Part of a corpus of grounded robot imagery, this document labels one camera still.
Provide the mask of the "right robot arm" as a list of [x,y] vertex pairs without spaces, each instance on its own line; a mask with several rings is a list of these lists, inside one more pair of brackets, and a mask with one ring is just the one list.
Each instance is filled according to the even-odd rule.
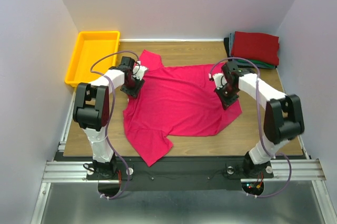
[[260,79],[258,68],[242,69],[234,61],[221,67],[220,73],[209,73],[215,83],[215,93],[227,110],[239,98],[240,91],[256,101],[257,114],[263,108],[264,118],[258,117],[259,142],[243,159],[241,172],[253,177],[263,171],[270,172],[268,162],[291,140],[304,132],[304,119],[300,98],[287,95]]

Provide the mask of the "pink t shirt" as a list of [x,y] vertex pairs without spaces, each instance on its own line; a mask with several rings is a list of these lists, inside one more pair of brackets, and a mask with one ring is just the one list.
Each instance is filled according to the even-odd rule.
[[160,55],[147,50],[140,61],[148,72],[138,97],[130,98],[123,112],[124,132],[148,166],[169,153],[169,135],[217,135],[241,115],[239,102],[223,109],[207,77],[211,64],[165,67]]

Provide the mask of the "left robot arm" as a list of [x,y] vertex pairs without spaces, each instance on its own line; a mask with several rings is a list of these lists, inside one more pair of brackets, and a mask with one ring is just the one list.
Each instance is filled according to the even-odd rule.
[[84,131],[90,143],[93,161],[84,164],[88,177],[112,179],[119,174],[116,165],[116,153],[108,139],[110,123],[115,104],[115,90],[132,98],[137,98],[148,68],[131,57],[122,57],[119,66],[110,67],[106,73],[90,71],[99,78],[89,83],[79,83],[73,106],[73,120]]

